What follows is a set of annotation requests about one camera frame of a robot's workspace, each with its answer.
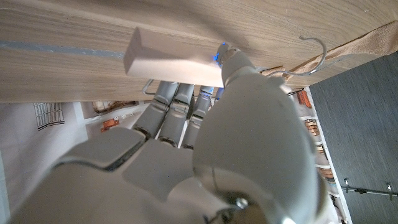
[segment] wood grain surface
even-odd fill
[[[301,41],[300,35],[318,37],[332,49],[398,19],[398,1],[389,0],[1,0],[0,5],[0,40],[125,52],[134,28],[138,26],[169,35],[211,54],[220,43],[231,42],[247,53],[255,66],[283,65],[288,70],[322,52],[317,43]],[[1,79],[13,83],[13,87],[5,86],[4,82],[0,84],[0,101],[147,98],[138,91],[145,81],[122,77],[123,64],[121,61],[116,63],[113,58],[0,51]],[[23,55],[31,55],[35,61],[31,62],[27,57],[20,60]],[[75,66],[69,64],[66,69],[63,68],[66,65],[62,65],[66,63],[63,57],[81,62]],[[33,64],[36,71],[30,72],[27,67]],[[313,78],[315,74],[293,78],[291,85],[306,86],[341,71],[339,67],[324,71],[318,78]],[[59,81],[63,83],[52,86],[53,83],[41,80],[43,74],[51,80],[51,76],[53,79],[60,76],[54,73],[61,72],[65,76]],[[79,77],[81,74],[85,74],[84,78]],[[18,79],[21,75],[29,76],[29,85]],[[82,79],[85,91],[81,89],[83,84],[78,83]],[[60,85],[64,87],[62,93],[55,91]],[[129,90],[118,89],[127,86]],[[26,94],[21,91],[23,89],[30,89],[29,93],[35,94]]]

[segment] small wooden block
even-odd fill
[[[223,87],[221,69],[213,58],[216,53],[137,27],[123,62],[130,76]]]

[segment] blue light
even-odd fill
[[[217,61],[217,59],[218,59],[218,55],[219,55],[220,53],[217,53],[215,56],[213,56],[213,59],[215,60],[215,61]]]

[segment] gray wall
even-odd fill
[[[398,192],[398,52],[310,90],[340,183]],[[397,197],[345,197],[353,223],[398,223]]]

